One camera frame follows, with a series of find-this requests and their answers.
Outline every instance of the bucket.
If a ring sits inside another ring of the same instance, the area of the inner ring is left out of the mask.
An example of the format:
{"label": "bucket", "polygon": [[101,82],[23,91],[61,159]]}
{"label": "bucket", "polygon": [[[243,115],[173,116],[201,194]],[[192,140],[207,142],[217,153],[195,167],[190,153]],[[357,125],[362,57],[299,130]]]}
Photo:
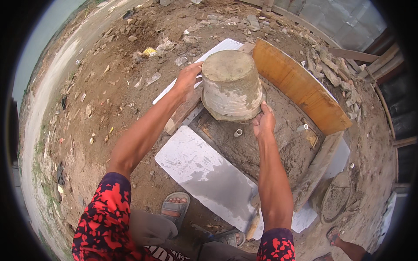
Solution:
{"label": "bucket", "polygon": [[217,120],[244,122],[261,112],[266,92],[253,58],[241,51],[209,55],[202,65],[202,103]]}
{"label": "bucket", "polygon": [[350,194],[351,180],[345,172],[340,172],[333,178],[320,181],[309,201],[321,223],[328,225],[346,210]]}

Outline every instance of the concrete-covered bucket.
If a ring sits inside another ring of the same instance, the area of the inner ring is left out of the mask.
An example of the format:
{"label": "concrete-covered bucket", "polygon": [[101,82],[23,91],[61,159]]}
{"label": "concrete-covered bucket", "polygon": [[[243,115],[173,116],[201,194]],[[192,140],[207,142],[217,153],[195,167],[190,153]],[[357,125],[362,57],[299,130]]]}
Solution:
{"label": "concrete-covered bucket", "polygon": [[266,93],[252,57],[237,50],[210,55],[202,66],[202,103],[217,120],[244,122],[261,112]]}

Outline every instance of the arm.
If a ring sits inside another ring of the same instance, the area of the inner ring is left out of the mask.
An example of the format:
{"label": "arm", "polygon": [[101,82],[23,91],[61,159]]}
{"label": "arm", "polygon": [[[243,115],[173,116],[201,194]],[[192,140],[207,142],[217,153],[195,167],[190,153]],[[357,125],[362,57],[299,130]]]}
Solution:
{"label": "arm", "polygon": [[202,70],[202,63],[181,70],[173,88],[118,139],[107,172],[120,173],[130,180],[130,174],[154,146],[177,107],[193,93],[195,83],[201,81],[196,76]]}
{"label": "arm", "polygon": [[261,104],[261,109],[263,111],[253,119],[252,123],[260,149],[258,192],[263,213],[264,231],[267,232],[272,228],[290,230],[293,216],[293,196],[274,137],[276,119],[265,101]]}

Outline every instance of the dirt ground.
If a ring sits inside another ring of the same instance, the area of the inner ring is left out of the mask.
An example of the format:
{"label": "dirt ground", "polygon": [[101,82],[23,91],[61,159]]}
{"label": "dirt ground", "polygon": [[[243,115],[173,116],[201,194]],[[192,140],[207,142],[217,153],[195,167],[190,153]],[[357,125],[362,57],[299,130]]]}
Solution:
{"label": "dirt ground", "polygon": [[[100,40],[78,55],[81,65],[68,71],[66,79],[59,83],[59,88],[51,96],[53,98],[48,103],[41,129],[42,156],[39,161],[41,169],[46,173],[46,179],[41,179],[41,183],[51,188],[50,193],[60,205],[62,219],[59,228],[66,235],[69,246],[78,219],[105,174],[117,139],[145,114],[152,106],[152,101],[187,65],[177,66],[174,63],[177,58],[185,56],[188,62],[194,62],[224,38],[245,43],[255,42],[260,37],[298,62],[306,60],[305,49],[312,48],[311,39],[303,35],[309,34],[318,45],[326,46],[316,35],[309,33],[308,29],[273,13],[271,18],[264,20],[269,22],[271,31],[267,29],[249,35],[238,29],[233,22],[226,20],[232,17],[241,20],[250,14],[259,16],[260,10],[250,5],[230,0],[205,0],[199,5],[189,3],[185,0],[175,1],[163,7],[148,1],[129,17],[134,19],[130,25],[127,24],[127,19],[113,22],[110,28],[103,30]],[[204,14],[223,17],[218,23],[209,26],[200,23],[202,17],[206,20]],[[189,27],[192,40],[185,43],[182,40],[183,32]],[[130,41],[130,36],[137,39]],[[165,38],[175,43],[172,50],[159,53],[138,64],[133,62],[134,52],[143,52],[147,47],[156,48]],[[39,74],[42,75],[46,69],[47,67],[41,69]],[[145,86],[146,80],[156,72],[161,77]],[[135,88],[134,85],[140,79],[142,89]],[[343,110],[347,111],[346,98],[341,89],[333,87],[326,78],[319,80],[339,101]],[[36,84],[35,81],[32,89],[35,95]],[[351,150],[349,163],[355,164],[347,172],[352,186],[360,191],[354,195],[352,201],[359,197],[361,191],[366,193],[367,200],[360,211],[344,215],[333,225],[340,228],[344,240],[360,244],[373,252],[380,218],[385,211],[385,202],[389,198],[395,178],[394,155],[389,126],[379,98],[370,87],[361,83],[356,84],[356,90],[361,97],[359,104],[364,114],[360,122],[353,120],[353,126],[345,131],[345,139]],[[267,92],[269,104],[276,116],[275,135],[282,162],[291,187],[294,188],[303,178],[325,137],[309,117],[273,85],[270,85]],[[63,97],[66,97],[65,109],[61,103]],[[319,136],[319,141],[313,148],[312,133],[296,132],[296,128],[305,121]],[[190,126],[209,136],[212,140],[210,144],[219,153],[252,180],[257,181],[259,156],[250,125],[217,122],[203,110]],[[233,133],[238,128],[244,134],[240,139],[235,139]],[[154,160],[154,155],[169,138],[163,132],[153,149],[132,173],[131,208],[158,214],[162,201],[168,194],[184,191]],[[64,166],[65,180],[62,195],[56,191],[56,171],[60,162]],[[180,237],[174,241],[175,245],[187,251],[196,250],[195,238],[201,236],[191,227],[192,223],[212,233],[232,228],[192,198]],[[300,234],[294,233],[299,260],[312,260],[329,251],[333,252],[336,260],[349,260],[341,250],[332,249],[327,243],[325,233],[330,227],[321,224],[317,218]],[[259,241],[250,240],[242,248],[256,252],[258,245]]]}

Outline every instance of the person's left hand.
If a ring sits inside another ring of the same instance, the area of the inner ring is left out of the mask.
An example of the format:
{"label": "person's left hand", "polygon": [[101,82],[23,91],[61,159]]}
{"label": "person's left hand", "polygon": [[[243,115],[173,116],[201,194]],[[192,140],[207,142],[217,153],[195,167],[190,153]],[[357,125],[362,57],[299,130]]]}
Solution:
{"label": "person's left hand", "polygon": [[181,93],[184,97],[183,101],[186,101],[193,94],[194,85],[202,81],[201,77],[196,78],[202,72],[202,64],[203,62],[193,63],[185,67],[178,74],[172,90]]}

